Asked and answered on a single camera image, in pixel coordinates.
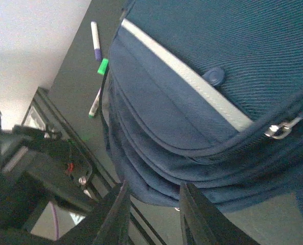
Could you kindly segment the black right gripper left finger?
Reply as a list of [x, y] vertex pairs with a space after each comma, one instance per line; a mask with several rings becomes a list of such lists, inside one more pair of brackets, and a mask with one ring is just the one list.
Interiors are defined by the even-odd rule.
[[130, 194], [126, 181], [117, 184], [59, 244], [127, 244]]

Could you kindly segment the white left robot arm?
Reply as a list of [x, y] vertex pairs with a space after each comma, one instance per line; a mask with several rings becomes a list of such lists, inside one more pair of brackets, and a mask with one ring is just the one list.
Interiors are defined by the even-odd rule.
[[0, 228], [31, 231], [45, 207], [54, 202], [79, 214], [92, 200], [75, 183], [75, 149], [53, 132], [17, 126], [1, 129]]

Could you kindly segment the navy blue student backpack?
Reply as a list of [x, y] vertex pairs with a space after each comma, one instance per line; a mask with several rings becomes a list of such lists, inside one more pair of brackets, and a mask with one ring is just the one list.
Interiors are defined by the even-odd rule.
[[294, 192], [303, 217], [303, 1], [129, 1], [109, 49], [107, 152], [132, 195], [221, 212]]

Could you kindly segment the white green pen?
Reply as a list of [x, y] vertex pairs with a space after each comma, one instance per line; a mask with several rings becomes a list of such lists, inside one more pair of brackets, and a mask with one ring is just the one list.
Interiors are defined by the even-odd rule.
[[98, 110], [98, 107], [99, 107], [99, 100], [100, 100], [100, 94], [101, 94], [101, 88], [99, 89], [98, 93], [97, 93], [97, 96], [89, 110], [89, 113], [88, 113], [88, 117], [89, 118], [94, 118], [94, 116], [96, 115], [97, 113], [97, 110]]

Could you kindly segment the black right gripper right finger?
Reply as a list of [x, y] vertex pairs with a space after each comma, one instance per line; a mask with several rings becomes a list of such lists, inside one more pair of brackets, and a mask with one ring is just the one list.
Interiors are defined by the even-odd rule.
[[258, 244], [192, 183], [181, 184], [179, 209], [183, 244]]

